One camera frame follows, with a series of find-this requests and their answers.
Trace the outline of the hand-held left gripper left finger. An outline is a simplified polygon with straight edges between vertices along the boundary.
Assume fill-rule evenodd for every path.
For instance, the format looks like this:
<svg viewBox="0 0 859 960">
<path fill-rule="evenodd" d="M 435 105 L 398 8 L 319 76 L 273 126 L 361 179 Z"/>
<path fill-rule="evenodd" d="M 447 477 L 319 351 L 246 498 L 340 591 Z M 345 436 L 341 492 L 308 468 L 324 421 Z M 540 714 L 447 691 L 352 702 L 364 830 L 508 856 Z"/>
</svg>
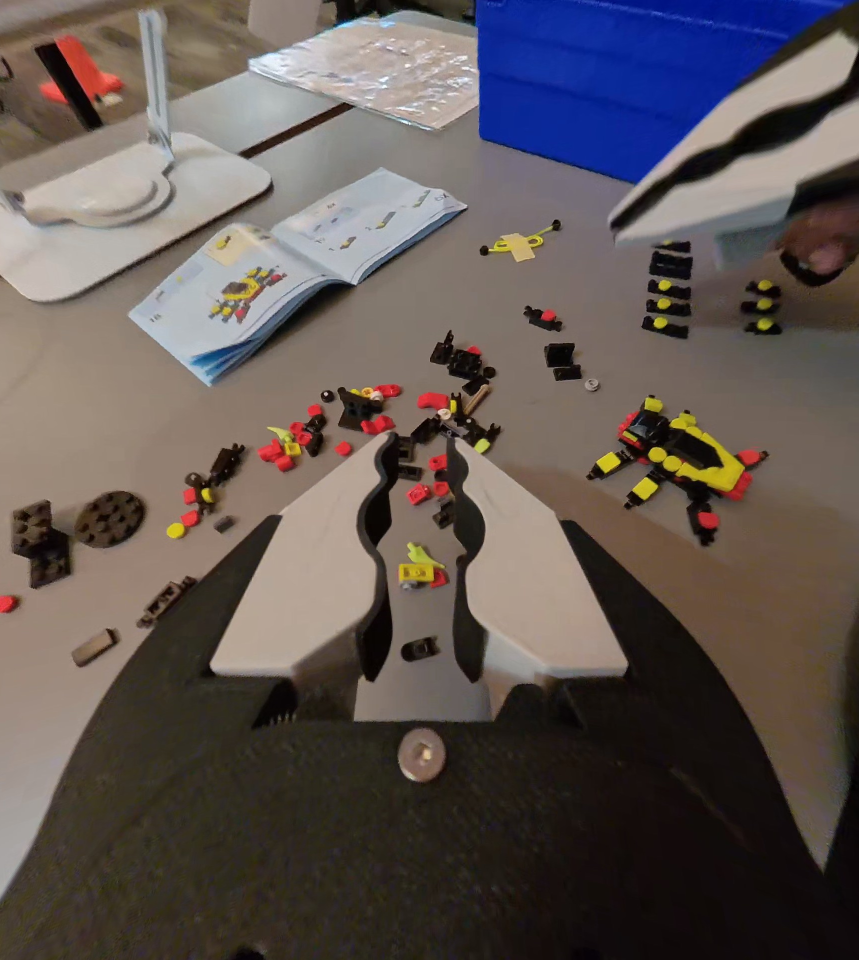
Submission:
<svg viewBox="0 0 859 960">
<path fill-rule="evenodd" d="M 295 685 L 379 677 L 392 618 L 378 544 L 398 467 L 397 434 L 380 434 L 274 517 L 210 659 L 213 674 Z"/>
</svg>

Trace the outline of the red object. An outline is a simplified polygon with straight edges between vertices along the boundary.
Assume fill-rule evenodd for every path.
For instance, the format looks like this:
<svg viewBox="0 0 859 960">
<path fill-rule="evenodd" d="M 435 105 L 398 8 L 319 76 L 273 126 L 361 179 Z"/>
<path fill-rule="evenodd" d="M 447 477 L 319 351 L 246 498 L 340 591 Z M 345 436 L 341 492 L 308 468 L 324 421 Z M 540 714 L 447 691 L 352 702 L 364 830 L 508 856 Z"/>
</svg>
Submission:
<svg viewBox="0 0 859 960">
<path fill-rule="evenodd" d="M 120 101 L 118 95 L 124 90 L 124 82 L 116 75 L 101 71 L 78 37 L 73 34 L 58 36 L 55 45 L 91 102 L 112 104 Z"/>
</svg>

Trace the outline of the lego instruction booklet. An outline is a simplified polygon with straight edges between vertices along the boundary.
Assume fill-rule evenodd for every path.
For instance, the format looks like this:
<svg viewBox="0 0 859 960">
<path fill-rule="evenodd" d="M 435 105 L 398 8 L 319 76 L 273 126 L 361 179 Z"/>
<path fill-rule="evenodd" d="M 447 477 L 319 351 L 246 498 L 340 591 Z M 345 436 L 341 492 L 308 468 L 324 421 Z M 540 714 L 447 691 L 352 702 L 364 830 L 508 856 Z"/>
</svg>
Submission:
<svg viewBox="0 0 859 960">
<path fill-rule="evenodd" d="M 270 227 L 221 227 L 128 313 L 210 386 L 306 302 L 356 287 L 467 210 L 440 187 L 376 169 Z"/>
</svg>

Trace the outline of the person's right hand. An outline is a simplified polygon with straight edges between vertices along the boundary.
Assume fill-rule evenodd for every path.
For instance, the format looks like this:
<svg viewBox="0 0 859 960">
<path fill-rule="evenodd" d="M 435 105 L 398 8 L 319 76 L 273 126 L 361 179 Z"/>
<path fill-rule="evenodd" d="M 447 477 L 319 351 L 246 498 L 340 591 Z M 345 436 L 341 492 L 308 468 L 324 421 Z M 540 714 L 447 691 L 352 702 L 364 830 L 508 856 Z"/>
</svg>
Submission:
<svg viewBox="0 0 859 960">
<path fill-rule="evenodd" d="M 814 206 L 788 226 L 776 247 L 814 274 L 844 270 L 859 256 L 859 193 Z"/>
</svg>

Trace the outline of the silver monitor stand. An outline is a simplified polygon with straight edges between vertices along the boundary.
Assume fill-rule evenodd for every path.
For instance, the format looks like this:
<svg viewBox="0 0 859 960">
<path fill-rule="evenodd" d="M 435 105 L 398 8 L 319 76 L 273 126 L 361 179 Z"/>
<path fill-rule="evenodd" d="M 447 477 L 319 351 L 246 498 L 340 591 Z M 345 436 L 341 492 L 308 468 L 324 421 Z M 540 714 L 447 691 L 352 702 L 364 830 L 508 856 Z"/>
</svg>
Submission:
<svg viewBox="0 0 859 960">
<path fill-rule="evenodd" d="M 0 277 L 31 302 L 92 289 L 272 186 L 250 160 L 172 131 L 167 22 L 156 8 L 138 22 L 146 138 L 22 194 L 0 186 Z"/>
</svg>

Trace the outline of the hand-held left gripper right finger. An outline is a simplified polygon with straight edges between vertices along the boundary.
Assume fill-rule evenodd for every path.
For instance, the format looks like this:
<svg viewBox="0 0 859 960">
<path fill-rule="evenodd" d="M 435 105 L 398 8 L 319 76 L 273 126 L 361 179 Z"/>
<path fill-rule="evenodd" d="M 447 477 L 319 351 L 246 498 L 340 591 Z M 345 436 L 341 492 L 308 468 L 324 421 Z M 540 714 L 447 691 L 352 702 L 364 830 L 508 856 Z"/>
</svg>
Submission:
<svg viewBox="0 0 859 960">
<path fill-rule="evenodd" d="M 557 514 L 466 441 L 447 441 L 452 641 L 466 678 L 503 704 L 519 686 L 623 678 L 628 658 Z"/>
</svg>

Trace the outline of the black round lego stand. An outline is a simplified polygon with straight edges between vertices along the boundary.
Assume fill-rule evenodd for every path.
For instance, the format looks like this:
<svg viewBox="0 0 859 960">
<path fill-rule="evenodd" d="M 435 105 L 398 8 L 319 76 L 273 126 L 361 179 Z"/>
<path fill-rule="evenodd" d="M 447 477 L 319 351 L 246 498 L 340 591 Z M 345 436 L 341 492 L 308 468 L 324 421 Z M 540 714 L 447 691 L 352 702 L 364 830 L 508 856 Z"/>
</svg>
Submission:
<svg viewBox="0 0 859 960">
<path fill-rule="evenodd" d="M 72 574 L 73 544 L 120 546 L 140 529 L 145 515 L 144 501 L 135 493 L 107 491 L 83 506 L 68 534 L 55 526 L 51 501 L 43 499 L 12 511 L 9 545 L 28 561 L 29 588 L 39 590 Z"/>
</svg>

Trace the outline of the dark lego tile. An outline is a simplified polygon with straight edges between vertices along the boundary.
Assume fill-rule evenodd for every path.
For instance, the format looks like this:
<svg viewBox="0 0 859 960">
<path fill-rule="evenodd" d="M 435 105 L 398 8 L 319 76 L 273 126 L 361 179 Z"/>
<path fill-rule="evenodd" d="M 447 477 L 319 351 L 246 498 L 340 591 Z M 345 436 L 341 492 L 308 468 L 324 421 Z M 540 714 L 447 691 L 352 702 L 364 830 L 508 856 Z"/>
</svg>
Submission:
<svg viewBox="0 0 859 960">
<path fill-rule="evenodd" d="M 105 628 L 80 643 L 71 651 L 71 659 L 78 668 L 83 668 L 105 655 L 119 643 L 119 634 L 113 628 Z"/>
</svg>

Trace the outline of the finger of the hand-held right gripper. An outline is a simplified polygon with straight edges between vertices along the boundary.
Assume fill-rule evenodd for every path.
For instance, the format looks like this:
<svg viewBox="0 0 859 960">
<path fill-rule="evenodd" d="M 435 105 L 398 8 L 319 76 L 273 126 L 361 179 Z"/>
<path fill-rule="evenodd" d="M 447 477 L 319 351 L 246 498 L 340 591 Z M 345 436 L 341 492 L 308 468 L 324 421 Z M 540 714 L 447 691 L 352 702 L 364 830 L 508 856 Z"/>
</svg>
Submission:
<svg viewBox="0 0 859 960">
<path fill-rule="evenodd" d="M 830 30 L 721 101 L 609 227 L 776 227 L 859 192 L 859 31 Z"/>
<path fill-rule="evenodd" d="M 618 248 L 711 239 L 717 268 L 763 257 L 786 227 L 813 207 L 859 193 L 859 98 L 776 148 L 671 186 L 613 225 Z"/>
</svg>

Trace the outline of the black table leg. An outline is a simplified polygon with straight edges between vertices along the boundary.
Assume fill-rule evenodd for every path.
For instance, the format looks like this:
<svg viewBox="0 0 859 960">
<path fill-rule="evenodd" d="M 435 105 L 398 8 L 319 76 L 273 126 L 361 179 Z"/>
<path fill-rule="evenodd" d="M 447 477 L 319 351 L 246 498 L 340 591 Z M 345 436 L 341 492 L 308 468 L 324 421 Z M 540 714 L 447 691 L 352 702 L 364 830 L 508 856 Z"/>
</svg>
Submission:
<svg viewBox="0 0 859 960">
<path fill-rule="evenodd" d="M 33 47 L 33 51 L 52 84 L 63 96 L 63 100 L 71 108 L 84 130 L 91 132 L 101 128 L 103 121 L 96 104 L 90 100 L 73 76 L 63 55 L 56 48 L 55 40 L 38 44 Z"/>
</svg>

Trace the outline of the blue plastic bin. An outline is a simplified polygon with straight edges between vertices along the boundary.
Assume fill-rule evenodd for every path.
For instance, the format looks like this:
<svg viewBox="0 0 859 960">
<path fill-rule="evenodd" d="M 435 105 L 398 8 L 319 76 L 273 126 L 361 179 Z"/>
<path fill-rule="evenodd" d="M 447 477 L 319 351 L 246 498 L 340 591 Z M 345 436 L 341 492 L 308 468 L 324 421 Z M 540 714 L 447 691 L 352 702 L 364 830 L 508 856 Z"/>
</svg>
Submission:
<svg viewBox="0 0 859 960">
<path fill-rule="evenodd" d="M 475 5 L 482 139 L 638 182 L 838 1 Z"/>
</svg>

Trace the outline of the yellow black red lego model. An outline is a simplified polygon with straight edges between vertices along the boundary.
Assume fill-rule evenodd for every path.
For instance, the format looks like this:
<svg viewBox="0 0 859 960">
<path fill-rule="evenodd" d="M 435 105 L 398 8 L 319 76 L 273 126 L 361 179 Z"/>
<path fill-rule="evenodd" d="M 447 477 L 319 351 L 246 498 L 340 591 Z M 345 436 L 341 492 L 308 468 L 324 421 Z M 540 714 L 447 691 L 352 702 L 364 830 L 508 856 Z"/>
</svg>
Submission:
<svg viewBox="0 0 859 960">
<path fill-rule="evenodd" d="M 653 394 L 620 423 L 616 439 L 618 448 L 592 464 L 587 480 L 602 480 L 634 465 L 645 467 L 646 474 L 626 494 L 624 509 L 646 504 L 663 488 L 675 488 L 687 497 L 688 525 L 702 547 L 711 546 L 720 529 L 714 503 L 742 501 L 754 471 L 770 456 L 755 448 L 730 451 L 701 429 L 689 410 L 666 415 L 663 402 Z"/>
</svg>

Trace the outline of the dark lego hinge plate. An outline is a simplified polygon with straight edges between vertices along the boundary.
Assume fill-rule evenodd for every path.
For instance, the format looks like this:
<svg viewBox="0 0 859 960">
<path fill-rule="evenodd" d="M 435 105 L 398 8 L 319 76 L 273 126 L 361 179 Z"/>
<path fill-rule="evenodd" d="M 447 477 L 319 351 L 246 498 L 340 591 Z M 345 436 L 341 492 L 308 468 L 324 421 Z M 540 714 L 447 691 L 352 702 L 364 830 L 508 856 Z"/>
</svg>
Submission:
<svg viewBox="0 0 859 960">
<path fill-rule="evenodd" d="M 135 621 L 135 627 L 140 630 L 152 629 L 160 618 L 172 609 L 196 583 L 196 578 L 189 575 L 183 577 L 180 581 L 169 581 L 143 607 L 140 617 Z"/>
</svg>

